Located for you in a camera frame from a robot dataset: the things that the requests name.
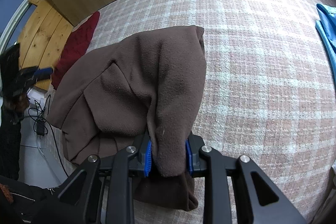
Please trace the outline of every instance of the jacket zipper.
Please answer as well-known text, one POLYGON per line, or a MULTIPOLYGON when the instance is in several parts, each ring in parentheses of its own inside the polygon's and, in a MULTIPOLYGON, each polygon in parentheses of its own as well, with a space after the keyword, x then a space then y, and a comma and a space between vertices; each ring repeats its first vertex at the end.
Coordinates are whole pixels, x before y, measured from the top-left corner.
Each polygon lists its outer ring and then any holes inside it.
POLYGON ((19 195, 19 194, 16 194, 16 193, 11 193, 11 194, 12 194, 12 195, 20 196, 20 197, 22 197, 22 198, 26 198, 26 199, 31 200, 31 201, 35 201, 34 199, 32 199, 32 198, 28 198, 28 197, 26 197, 26 196, 24 196, 24 195, 19 195))

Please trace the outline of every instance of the checkered blanket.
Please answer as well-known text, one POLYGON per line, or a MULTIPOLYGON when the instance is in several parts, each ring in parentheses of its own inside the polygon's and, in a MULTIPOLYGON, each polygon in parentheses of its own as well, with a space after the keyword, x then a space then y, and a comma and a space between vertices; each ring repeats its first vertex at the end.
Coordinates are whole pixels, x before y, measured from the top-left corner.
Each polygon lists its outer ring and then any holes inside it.
MULTIPOLYGON (((251 156, 310 221, 336 157, 335 86, 316 3, 336 0, 117 0, 100 10, 88 51, 145 30, 204 27, 207 74, 193 132, 224 155, 251 156)), ((202 223, 203 179, 196 196, 189 213, 135 202, 136 223, 202 223)))

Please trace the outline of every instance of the triangular cutout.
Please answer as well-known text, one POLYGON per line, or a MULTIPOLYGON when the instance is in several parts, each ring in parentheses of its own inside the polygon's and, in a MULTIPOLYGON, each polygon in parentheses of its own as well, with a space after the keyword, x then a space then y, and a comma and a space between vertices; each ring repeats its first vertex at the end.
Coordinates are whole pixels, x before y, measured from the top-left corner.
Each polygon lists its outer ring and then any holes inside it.
POLYGON ((254 188, 257 192, 258 201, 261 206, 277 202, 279 197, 272 191, 257 172, 251 172, 254 188))

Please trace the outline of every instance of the blue rubber tip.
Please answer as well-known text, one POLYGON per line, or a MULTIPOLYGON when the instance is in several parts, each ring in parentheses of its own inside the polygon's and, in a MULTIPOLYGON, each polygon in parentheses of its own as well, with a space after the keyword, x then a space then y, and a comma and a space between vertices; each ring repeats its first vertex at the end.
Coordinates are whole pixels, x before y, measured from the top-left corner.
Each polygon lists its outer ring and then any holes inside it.
POLYGON ((193 168, 193 157, 191 153, 189 140, 185 141, 185 150, 186 150, 186 157, 187 157, 187 168, 188 168, 189 174, 192 176, 194 172, 194 168, 193 168))
POLYGON ((144 167, 144 174, 145 177, 148 177, 149 172, 151 171, 152 168, 152 141, 150 140, 148 142, 146 154, 145 154, 145 167, 144 167))

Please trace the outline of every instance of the brown fleece garment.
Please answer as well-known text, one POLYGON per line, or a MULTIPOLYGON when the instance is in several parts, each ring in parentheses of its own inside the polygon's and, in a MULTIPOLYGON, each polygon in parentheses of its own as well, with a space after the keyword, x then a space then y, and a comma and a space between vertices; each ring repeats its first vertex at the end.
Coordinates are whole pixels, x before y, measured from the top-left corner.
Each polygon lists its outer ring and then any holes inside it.
POLYGON ((81 57, 63 77, 47 117, 63 131, 65 157, 80 164, 91 154, 114 155, 148 126, 158 173, 140 182, 135 198, 196 208, 185 141, 203 95, 203 32, 197 26, 141 32, 81 57))
POLYGON ((0 184, 0 189, 2 190, 3 194, 5 195, 6 199, 8 200, 8 202, 10 204, 12 204, 14 202, 13 200, 13 196, 12 194, 10 193, 8 187, 6 185, 2 185, 0 184))

